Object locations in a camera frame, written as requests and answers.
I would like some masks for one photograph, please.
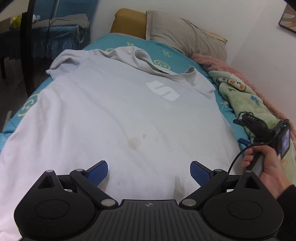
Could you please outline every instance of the gray pillow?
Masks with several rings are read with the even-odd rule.
[[[168,13],[147,11],[146,40],[171,46],[187,57],[196,53],[226,61],[227,40]]]

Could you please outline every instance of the pink fluffy blanket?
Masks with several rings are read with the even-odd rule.
[[[212,56],[206,56],[201,54],[195,54],[191,57],[193,61],[202,65],[205,71],[209,72],[211,70],[217,71],[225,71],[229,72],[230,74],[234,74],[238,78],[240,78],[246,85],[248,85],[262,100],[265,106],[270,110],[270,112],[280,120],[287,119],[287,117],[280,111],[278,111],[262,93],[252,84],[240,71],[236,70],[235,68],[230,67],[224,61],[214,58]],[[292,122],[291,125],[291,138],[293,141],[296,141],[296,131]]]

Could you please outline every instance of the finger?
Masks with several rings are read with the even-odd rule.
[[[270,146],[253,146],[252,147],[255,151],[260,151],[262,152],[265,156],[267,156],[268,154],[276,154],[276,151],[270,147]]]
[[[251,155],[251,154],[253,154],[253,149],[252,149],[252,148],[247,149],[246,152],[245,152],[245,154],[246,154],[246,155]]]
[[[242,162],[242,168],[246,168],[246,167],[248,167],[250,164],[251,164],[250,161],[243,161],[243,162]]]
[[[254,156],[251,156],[251,155],[245,155],[244,157],[244,161],[253,161],[254,159]]]

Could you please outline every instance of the dark floor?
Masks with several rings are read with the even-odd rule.
[[[6,80],[3,80],[0,75],[0,132],[2,131],[7,112],[12,110],[12,115],[14,115],[28,98],[23,81],[21,61],[6,58],[4,62]],[[49,68],[50,64],[51,60],[49,59],[35,59],[35,87],[38,87],[49,77],[45,71]]]

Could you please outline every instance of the gray cloth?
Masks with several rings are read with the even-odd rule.
[[[80,28],[86,29],[89,26],[89,20],[87,15],[84,13],[80,13],[80,14],[73,14],[73,15],[68,15],[60,18],[53,18],[50,20],[50,23],[49,23],[49,19],[39,21],[32,24],[32,29],[48,28],[51,23],[52,23],[51,27],[78,25]]]
[[[175,48],[187,57],[200,53],[226,61],[227,40],[202,30],[186,19],[147,11],[146,40],[154,40]]]

